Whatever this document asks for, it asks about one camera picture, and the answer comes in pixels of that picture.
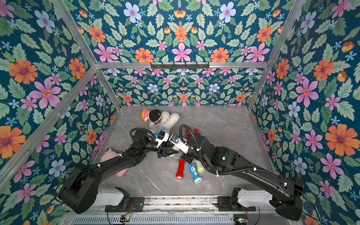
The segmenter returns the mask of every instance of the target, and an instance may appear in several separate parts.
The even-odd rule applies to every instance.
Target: orange flower
[[[184,42],[187,37],[186,35],[188,34],[188,32],[185,30],[185,28],[183,27],[178,27],[177,28],[177,31],[175,31],[175,35],[176,35],[176,39],[179,41],[179,42]]]
[[[112,124],[112,122],[114,121],[115,118],[115,114],[112,114],[112,116],[110,117],[110,124]]]
[[[150,54],[151,52],[147,49],[140,48],[139,50],[136,50],[135,58],[139,60],[139,63],[152,63],[154,56],[153,54]]]
[[[280,14],[281,10],[277,9],[273,12],[273,17],[277,17]]]
[[[196,34],[198,32],[198,29],[196,27],[191,28],[191,33]]]
[[[319,65],[315,66],[314,77],[318,81],[321,79],[324,81],[333,73],[334,70],[332,68],[334,68],[334,63],[331,62],[331,59],[321,60]]]
[[[245,100],[246,96],[245,95],[238,95],[236,96],[236,101],[237,102],[242,102],[243,100]]]
[[[132,97],[128,96],[128,95],[123,95],[122,99],[124,99],[124,101],[126,101],[126,102],[132,102]]]
[[[263,29],[260,29],[259,33],[256,36],[258,42],[266,42],[266,40],[270,38],[270,35],[273,34],[272,29],[273,28],[271,26],[264,26]]]
[[[337,77],[338,81],[340,82],[345,82],[347,80],[347,74],[345,71],[339,73],[338,77]]]
[[[176,10],[176,11],[174,11],[174,15],[175,15],[176,18],[184,18],[185,15],[186,15],[186,11],[184,11],[184,10],[181,10],[181,11]]]
[[[50,207],[46,210],[46,214],[52,213],[54,210],[54,205],[50,205]]]
[[[170,34],[170,28],[169,28],[169,27],[165,27],[165,29],[164,29],[164,33],[166,33],[166,34]]]
[[[20,144],[25,142],[25,135],[20,135],[22,130],[15,127],[11,130],[10,126],[0,127],[0,154],[3,159],[13,156],[13,151],[17,152]]]
[[[319,223],[309,216],[305,216],[306,225],[319,225]]]
[[[84,10],[80,10],[79,13],[82,17],[87,18],[87,13]]]
[[[37,77],[37,68],[28,60],[17,59],[16,64],[9,64],[9,68],[10,76],[15,77],[14,80],[19,83],[30,84],[30,81],[33,82]]]
[[[98,137],[98,135],[96,134],[96,131],[90,130],[89,134],[86,136],[86,138],[87,138],[86,142],[88,144],[93,144],[96,141],[97,137]]]
[[[101,29],[98,29],[96,26],[94,27],[90,27],[90,31],[89,34],[91,35],[91,37],[101,43],[101,42],[105,42],[105,34]]]
[[[344,151],[347,156],[355,154],[353,148],[360,148],[360,141],[354,139],[357,137],[357,133],[353,128],[347,130],[345,124],[338,124],[337,128],[335,125],[329,128],[330,133],[326,133],[325,139],[328,140],[328,147],[330,150],[335,149],[335,154],[344,156]]]
[[[187,95],[182,95],[181,97],[180,97],[180,100],[181,101],[183,101],[183,102],[186,102],[187,100],[188,100],[188,96]]]
[[[79,61],[78,58],[71,59],[69,64],[69,69],[71,69],[71,74],[80,80],[84,76],[85,68],[84,64]]]
[[[212,58],[213,63],[225,63],[226,59],[229,58],[228,50],[224,50],[224,48],[219,48],[219,50],[215,49],[213,54],[211,54],[210,58]]]
[[[289,69],[289,60],[287,59],[283,59],[281,60],[281,62],[279,62],[278,64],[278,68],[276,69],[276,77],[283,79],[284,77],[286,77],[286,75],[288,74],[288,69]]]
[[[276,134],[273,130],[270,129],[267,133],[267,137],[269,138],[269,141],[273,142],[275,141]]]
[[[341,50],[342,50],[342,52],[347,52],[347,51],[350,51],[354,46],[355,46],[355,45],[354,45],[352,42],[346,42],[346,43],[342,46]]]

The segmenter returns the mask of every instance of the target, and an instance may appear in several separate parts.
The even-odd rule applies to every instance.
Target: gray marble floor
[[[129,131],[135,127],[148,128],[141,118],[144,109],[155,107],[123,107],[107,147],[115,151],[126,150],[131,144]],[[246,107],[156,107],[161,111],[178,113],[180,120],[171,129],[178,133],[181,124],[187,124],[206,136],[214,146],[225,146],[256,165],[266,168],[263,154],[256,139]],[[207,171],[200,174],[202,182],[195,184],[185,163],[184,178],[175,177],[181,153],[175,157],[157,158],[150,152],[137,166],[129,168],[123,177],[110,177],[101,188],[119,186],[131,195],[197,195],[231,194],[233,188],[256,190],[255,185],[231,175],[216,177]]]

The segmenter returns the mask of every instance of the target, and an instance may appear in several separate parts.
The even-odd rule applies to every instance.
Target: wall
[[[77,9],[68,1],[67,6]],[[88,69],[85,57],[50,2],[7,2],[5,8],[5,12],[0,9],[0,168],[81,78],[74,75],[72,64],[79,60],[84,68],[81,72]],[[44,26],[39,17],[49,17],[49,26]],[[19,68],[20,73],[28,72],[23,67],[31,73],[20,79],[16,76]],[[45,88],[52,92],[52,99],[41,100],[43,93],[36,92]],[[27,98],[31,98],[32,107],[23,106]],[[0,224],[58,224],[64,206],[55,200],[55,191],[78,163],[93,162],[115,114],[94,76],[1,190]],[[7,135],[13,138],[13,150],[4,146]]]
[[[309,4],[252,109],[254,119],[277,173],[304,180],[321,217],[304,216],[305,224],[359,224],[360,2]],[[304,212],[317,218],[303,201]]]

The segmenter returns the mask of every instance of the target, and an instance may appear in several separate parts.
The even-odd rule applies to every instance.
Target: plush toy
[[[106,149],[106,152],[103,154],[103,156],[101,156],[101,160],[100,160],[100,161],[101,161],[101,162],[104,162],[104,161],[106,161],[106,160],[109,160],[109,159],[114,158],[114,157],[119,156],[119,155],[121,155],[121,154],[114,152],[113,150],[111,150],[111,148],[108,148],[108,149]],[[127,171],[127,169],[124,169],[124,170],[118,172],[118,173],[116,174],[116,176],[117,176],[117,177],[121,177],[122,175],[124,175],[124,173],[125,173],[126,171]]]
[[[155,136],[159,135],[160,131],[164,131],[166,133],[170,132],[170,129],[173,125],[175,125],[179,119],[180,116],[177,113],[173,113],[170,115],[170,113],[160,110],[148,110],[145,109],[141,113],[141,117],[145,120],[149,120],[149,125],[151,128],[151,132],[155,134]]]

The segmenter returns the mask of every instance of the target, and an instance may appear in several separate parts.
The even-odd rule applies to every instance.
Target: blue flashlight
[[[189,165],[190,171],[193,174],[195,184],[198,184],[202,181],[202,178],[199,176],[198,172],[196,171],[195,165],[192,163]]]

